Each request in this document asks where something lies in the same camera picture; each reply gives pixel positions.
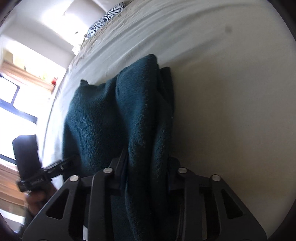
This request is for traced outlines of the person's left hand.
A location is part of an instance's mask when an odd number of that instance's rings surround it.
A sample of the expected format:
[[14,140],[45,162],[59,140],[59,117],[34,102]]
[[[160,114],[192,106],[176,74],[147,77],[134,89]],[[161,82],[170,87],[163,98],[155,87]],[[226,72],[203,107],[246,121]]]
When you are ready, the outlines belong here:
[[49,183],[45,187],[30,191],[26,194],[27,210],[32,216],[36,216],[57,189]]

